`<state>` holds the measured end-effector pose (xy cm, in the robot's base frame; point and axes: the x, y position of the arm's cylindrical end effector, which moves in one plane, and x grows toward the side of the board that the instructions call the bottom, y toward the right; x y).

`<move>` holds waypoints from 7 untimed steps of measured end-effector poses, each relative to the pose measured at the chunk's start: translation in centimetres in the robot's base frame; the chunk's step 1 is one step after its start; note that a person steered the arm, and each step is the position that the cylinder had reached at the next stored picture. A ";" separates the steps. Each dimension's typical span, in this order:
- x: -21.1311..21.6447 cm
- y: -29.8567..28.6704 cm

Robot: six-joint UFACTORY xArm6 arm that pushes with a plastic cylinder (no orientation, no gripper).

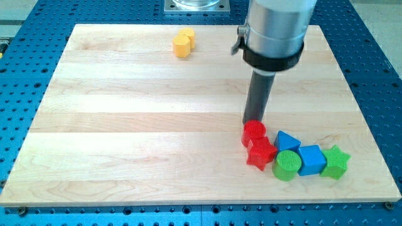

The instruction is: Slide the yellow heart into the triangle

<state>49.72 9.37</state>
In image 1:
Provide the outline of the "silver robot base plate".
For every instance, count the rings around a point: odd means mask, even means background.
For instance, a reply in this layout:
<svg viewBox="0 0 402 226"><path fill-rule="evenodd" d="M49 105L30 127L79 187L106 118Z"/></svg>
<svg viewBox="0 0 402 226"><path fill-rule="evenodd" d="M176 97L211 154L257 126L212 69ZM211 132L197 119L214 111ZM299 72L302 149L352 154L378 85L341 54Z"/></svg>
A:
<svg viewBox="0 0 402 226"><path fill-rule="evenodd" d="M165 13L228 13L229 0L164 0Z"/></svg>

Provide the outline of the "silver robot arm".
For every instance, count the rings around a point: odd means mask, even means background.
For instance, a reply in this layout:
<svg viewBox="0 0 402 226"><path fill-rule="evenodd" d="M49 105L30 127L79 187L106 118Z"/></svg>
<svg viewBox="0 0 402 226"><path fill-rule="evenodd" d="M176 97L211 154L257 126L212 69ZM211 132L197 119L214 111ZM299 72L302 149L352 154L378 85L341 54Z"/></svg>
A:
<svg viewBox="0 0 402 226"><path fill-rule="evenodd" d="M269 58L300 50L316 0L250 0L246 46Z"/></svg>

